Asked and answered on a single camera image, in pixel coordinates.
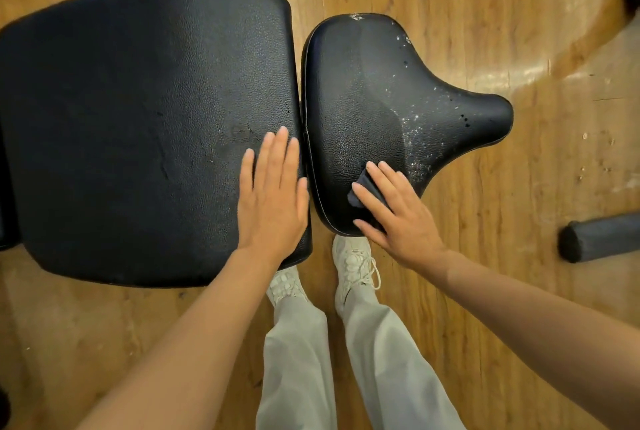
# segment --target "black leather seat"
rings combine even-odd
[[[289,4],[69,0],[21,18],[0,32],[0,124],[4,231],[44,269],[206,284],[237,245],[245,149],[301,133]],[[310,252],[308,230],[283,266]]]
[[[368,160],[386,160],[422,195],[446,164],[500,142],[513,124],[501,96],[436,78],[403,28],[388,16],[331,17],[311,33],[302,60],[303,123],[310,181],[320,218],[343,235],[361,235],[349,204],[351,183]]]

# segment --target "shoelace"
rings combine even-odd
[[[356,274],[357,275],[357,280],[351,280],[350,277],[348,277],[348,280],[351,282],[357,282],[357,281],[362,281],[363,279],[365,279],[366,277],[371,277],[371,279],[373,280],[373,275],[375,274],[377,276],[378,279],[378,284],[373,286],[374,290],[379,290],[380,286],[382,286],[382,279],[380,278],[380,272],[378,271],[378,266],[376,265],[376,261],[373,258],[373,256],[370,256],[368,253],[365,253],[364,251],[361,251],[359,249],[355,249],[353,250],[353,254],[358,258],[358,261],[360,259],[362,259],[362,261],[360,262],[359,265],[349,265],[347,264],[347,272],[349,274]],[[367,262],[371,263],[371,268],[366,271],[366,275],[362,275],[362,270],[366,270],[365,268],[365,264]]]

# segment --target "shoe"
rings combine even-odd
[[[333,263],[338,270],[338,290],[335,293],[335,309],[342,317],[344,302],[354,285],[370,285],[374,290],[380,288],[380,272],[371,256],[371,245],[364,237],[344,237],[337,235],[333,239]],[[374,285],[372,275],[378,276],[378,285]]]
[[[309,301],[309,297],[307,297],[305,289],[302,288],[300,283],[298,267],[294,265],[284,270],[278,270],[271,279],[267,289],[267,297],[274,307],[284,297],[302,297]]]

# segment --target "pant leg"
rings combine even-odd
[[[396,313],[372,287],[347,296],[344,326],[351,366],[375,430],[463,430],[430,364]]]
[[[335,394],[324,313],[286,297],[264,341],[257,430],[336,430]]]

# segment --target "right hand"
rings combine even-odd
[[[367,172],[390,209],[363,185],[354,182],[352,188],[387,234],[361,219],[353,223],[364,236],[384,248],[401,265],[420,272],[436,269],[442,263],[447,248],[438,234],[433,216],[422,204],[409,180],[384,161],[378,165],[367,162]]]

